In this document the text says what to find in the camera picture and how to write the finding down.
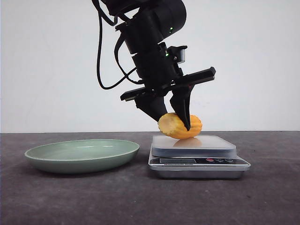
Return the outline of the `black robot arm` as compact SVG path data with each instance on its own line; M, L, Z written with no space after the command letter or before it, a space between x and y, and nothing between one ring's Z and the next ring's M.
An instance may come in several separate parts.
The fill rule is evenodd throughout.
M179 31L187 12L181 0L106 0L108 14L93 1L100 21L106 21L120 32L114 54L125 43L132 55L134 71L140 77L140 88L121 95L134 100L136 107L154 120L166 114L164 96L172 92L171 106L186 129L191 128L190 95L196 84L214 79L213 67L184 75L179 64L185 61L182 46L167 47L164 39Z

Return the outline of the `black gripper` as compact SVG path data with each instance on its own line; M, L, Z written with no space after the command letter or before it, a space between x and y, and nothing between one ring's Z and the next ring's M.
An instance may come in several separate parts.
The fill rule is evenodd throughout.
M165 44L158 44L148 52L139 52L132 58L144 87L125 92L121 95L121 100L135 99L136 107L158 122L163 115L167 114L162 96L172 90L171 106L189 131L191 92L194 85L214 80L215 68L210 67L184 75L182 69L173 61ZM144 93L158 97L141 96Z

